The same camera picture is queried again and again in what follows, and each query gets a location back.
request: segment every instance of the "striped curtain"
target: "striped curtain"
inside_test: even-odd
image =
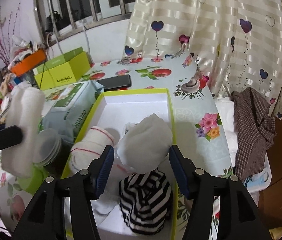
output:
[[[282,0],[136,0],[124,61],[186,48],[215,97],[253,87],[282,118]]]

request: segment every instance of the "wet wipes package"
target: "wet wipes package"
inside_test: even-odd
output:
[[[103,86],[95,81],[69,85],[42,120],[44,129],[53,128],[72,145]]]

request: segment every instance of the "black and white striped fabric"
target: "black and white striped fabric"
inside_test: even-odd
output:
[[[172,205],[172,189],[163,172],[133,174],[120,182],[119,193],[124,222],[134,233],[161,231]]]

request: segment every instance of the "silver screw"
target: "silver screw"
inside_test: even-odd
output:
[[[45,179],[45,181],[46,181],[47,183],[51,183],[52,181],[54,181],[54,178],[53,178],[52,176],[50,176],[50,177],[47,177],[47,178]]]
[[[81,174],[82,176],[84,176],[84,175],[86,175],[86,174],[88,174],[88,173],[89,173],[89,170],[88,170],[88,169],[80,170],[80,174]]]
[[[196,169],[195,173],[198,175],[203,175],[204,174],[204,170],[203,169]]]
[[[231,179],[232,181],[238,181],[238,180],[239,180],[238,176],[235,176],[235,175],[231,175],[231,176],[230,176],[230,179]]]

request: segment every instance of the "green box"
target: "green box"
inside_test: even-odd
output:
[[[34,77],[39,86],[42,79],[41,90],[46,90],[78,82],[89,69],[90,63],[87,55],[82,52],[69,62],[46,70]]]
[[[65,54],[62,54],[58,57],[55,57],[47,62],[45,62],[45,66],[44,64],[41,64],[39,66],[37,66],[33,72],[35,75],[37,74],[40,74],[43,72],[43,67],[44,67],[44,70],[47,70],[47,69],[51,69],[51,68],[54,68],[54,67],[57,67],[59,65],[62,65],[68,61],[70,61],[71,59],[73,59],[75,56],[79,55],[80,53],[83,52],[83,48],[80,47],[80,48],[77,48],[77,49],[74,49],[74,50],[71,50]]]

